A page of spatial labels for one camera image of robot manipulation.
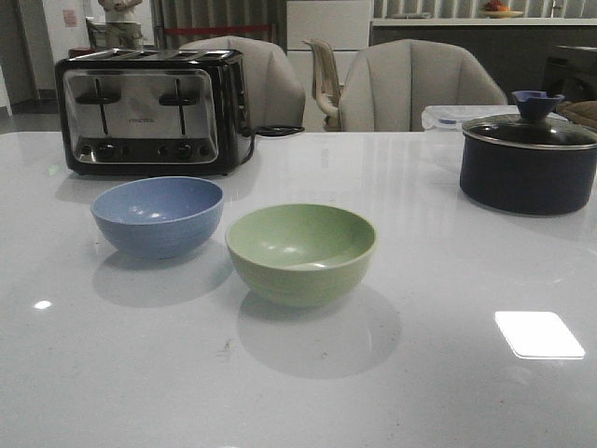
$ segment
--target toaster power cord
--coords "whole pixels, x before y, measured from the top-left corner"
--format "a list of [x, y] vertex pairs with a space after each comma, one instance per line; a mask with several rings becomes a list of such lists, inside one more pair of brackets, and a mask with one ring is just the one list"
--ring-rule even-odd
[[249, 146], [249, 152], [241, 164], [249, 161], [253, 157], [253, 153], [255, 152], [255, 137], [257, 135], [261, 135], [262, 137], [285, 137], [287, 135], [292, 135], [293, 133], [302, 133], [304, 131], [305, 128], [302, 126], [289, 126], [286, 124], [257, 126], [251, 132], [251, 145]]

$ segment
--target chair back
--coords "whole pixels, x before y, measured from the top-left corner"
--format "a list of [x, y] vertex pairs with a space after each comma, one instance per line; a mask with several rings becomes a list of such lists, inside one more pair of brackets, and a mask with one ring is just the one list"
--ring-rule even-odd
[[505, 105], [466, 49], [404, 39], [361, 50], [340, 98], [344, 131], [421, 131], [428, 105]]
[[[87, 27], [87, 36], [90, 40], [90, 47], [93, 50], [105, 49], [105, 26], [100, 28], [91, 20], [85, 18], [85, 26]], [[98, 42], [98, 36], [103, 41], [104, 45]]]
[[326, 114], [325, 129], [340, 130], [340, 82], [334, 50], [322, 39], [312, 38], [303, 41], [312, 51], [313, 76], [312, 98]]
[[252, 126], [301, 126], [305, 90], [283, 50], [271, 42], [226, 35], [189, 42], [180, 49], [236, 49], [243, 71]]

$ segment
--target pot lid handle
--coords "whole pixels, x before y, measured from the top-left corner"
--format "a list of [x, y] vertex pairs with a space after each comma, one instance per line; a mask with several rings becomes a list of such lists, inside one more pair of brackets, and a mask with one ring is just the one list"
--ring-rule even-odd
[[531, 122], [545, 119], [563, 100], [563, 95], [550, 97], [546, 91], [513, 91], [512, 97], [521, 117]]

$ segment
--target fruit bowl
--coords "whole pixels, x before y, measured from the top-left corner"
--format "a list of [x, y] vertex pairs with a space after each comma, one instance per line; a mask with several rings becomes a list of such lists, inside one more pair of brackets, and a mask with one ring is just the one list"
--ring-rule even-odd
[[481, 16], [489, 17], [491, 19], [510, 19], [512, 17], [519, 17], [524, 14], [523, 11], [480, 11]]

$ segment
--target blue bowl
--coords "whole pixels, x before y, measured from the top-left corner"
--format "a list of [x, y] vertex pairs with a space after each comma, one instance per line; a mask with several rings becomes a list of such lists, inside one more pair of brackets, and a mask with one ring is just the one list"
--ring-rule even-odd
[[153, 177], [119, 185], [91, 205], [95, 222], [118, 250], [145, 259], [190, 252], [215, 231], [222, 189], [196, 177]]

